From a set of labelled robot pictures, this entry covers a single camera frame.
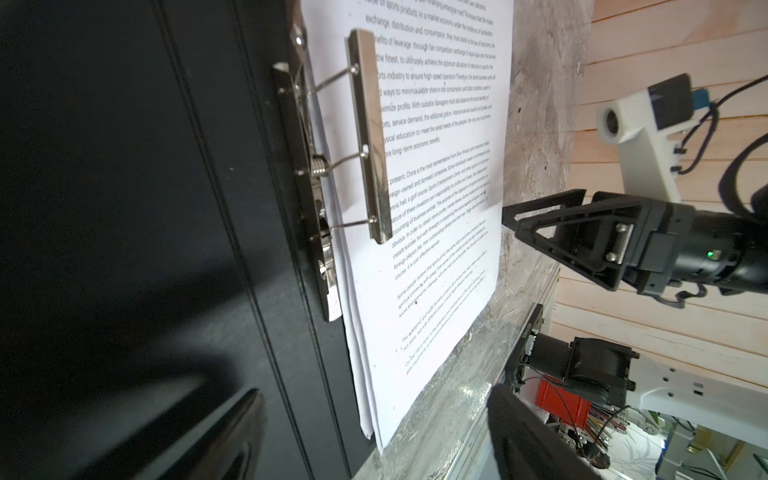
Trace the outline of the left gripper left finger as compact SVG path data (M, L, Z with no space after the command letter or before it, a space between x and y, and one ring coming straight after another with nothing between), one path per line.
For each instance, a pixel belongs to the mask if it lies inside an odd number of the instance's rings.
M266 430L266 406L257 388L246 390L215 421L193 436L176 458L164 454L204 423L225 401L223 388L197 388L89 467L91 479L135 479L157 462L160 479L248 479Z

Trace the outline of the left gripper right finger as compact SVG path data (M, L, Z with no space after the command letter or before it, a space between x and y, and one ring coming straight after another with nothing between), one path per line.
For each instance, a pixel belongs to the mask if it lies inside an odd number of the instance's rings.
M599 477L507 385L491 388L487 422L502 479Z

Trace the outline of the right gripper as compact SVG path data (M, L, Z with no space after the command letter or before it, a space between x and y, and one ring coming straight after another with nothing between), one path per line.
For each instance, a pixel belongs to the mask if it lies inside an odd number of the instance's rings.
M620 282L661 296L671 283L725 295L767 292L767 226L642 197L586 204L571 189L502 208L515 238L609 291Z

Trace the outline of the printed paper sheet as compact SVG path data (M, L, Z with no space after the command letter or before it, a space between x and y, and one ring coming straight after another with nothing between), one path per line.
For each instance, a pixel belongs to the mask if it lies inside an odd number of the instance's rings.
M302 13L384 449L496 288L514 5Z

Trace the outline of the blue folder black inside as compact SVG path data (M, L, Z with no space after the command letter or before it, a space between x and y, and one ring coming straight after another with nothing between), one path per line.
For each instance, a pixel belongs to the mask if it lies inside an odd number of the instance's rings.
M297 1L1 5L1 475L89 467L197 388L246 390L248 479L350 479L330 206Z

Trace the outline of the white paper sheets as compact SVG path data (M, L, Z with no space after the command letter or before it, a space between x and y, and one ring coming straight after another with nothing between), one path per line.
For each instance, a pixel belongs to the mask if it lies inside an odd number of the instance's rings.
M353 278L345 241L340 234L332 238L335 269L340 298L340 308L349 359L353 374L359 424L363 435L371 440L378 432L375 426L375 408L369 379L366 351L363 341L359 311L354 295Z

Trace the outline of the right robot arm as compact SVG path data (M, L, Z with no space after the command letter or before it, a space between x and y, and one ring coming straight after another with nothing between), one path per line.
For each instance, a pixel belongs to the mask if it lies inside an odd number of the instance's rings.
M720 213L629 193L599 192L586 202L585 191L573 189L507 206L502 222L522 243L609 291L628 284L662 301L667 287L689 282L697 297L713 287L725 295L762 294L767 193L741 200L737 177L748 157L741 152L723 174ZM742 439L767 435L764 394L658 363L616 343L533 334L515 362L515 377L530 368L604 406L681 416Z

